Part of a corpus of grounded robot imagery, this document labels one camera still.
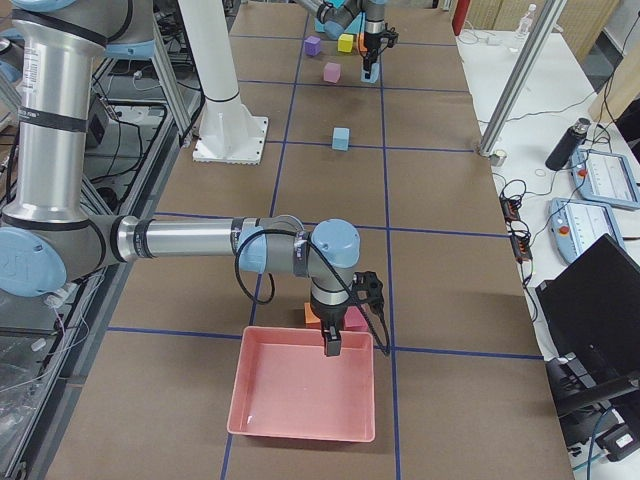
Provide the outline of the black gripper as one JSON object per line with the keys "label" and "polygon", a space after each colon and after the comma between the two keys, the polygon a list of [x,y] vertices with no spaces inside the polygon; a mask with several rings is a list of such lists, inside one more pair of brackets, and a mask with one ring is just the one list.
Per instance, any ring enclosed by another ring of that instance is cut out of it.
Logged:
{"label": "black gripper", "polygon": [[364,46],[366,49],[364,62],[376,63],[380,49],[380,35],[378,33],[364,33]]}
{"label": "black gripper", "polygon": [[342,323],[335,319],[322,319],[320,325],[324,341],[324,355],[326,357],[339,356],[342,342]]}

